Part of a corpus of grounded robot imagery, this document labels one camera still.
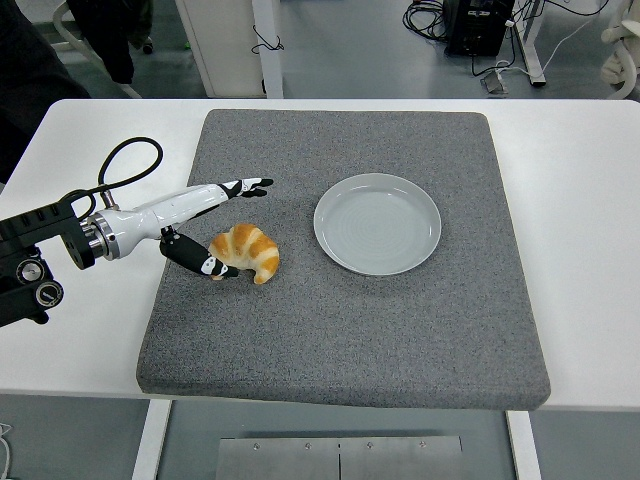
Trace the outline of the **white and black hand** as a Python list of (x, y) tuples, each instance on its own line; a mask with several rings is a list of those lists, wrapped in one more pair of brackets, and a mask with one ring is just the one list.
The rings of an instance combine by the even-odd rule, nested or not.
[(104, 240), (108, 260), (128, 256), (145, 239), (158, 240), (167, 259), (200, 275), (232, 278), (238, 269), (212, 256), (207, 248), (179, 234), (177, 228), (236, 197), (261, 197), (273, 181), (248, 178), (219, 184), (196, 185), (160, 197), (130, 211), (105, 209), (91, 224)]

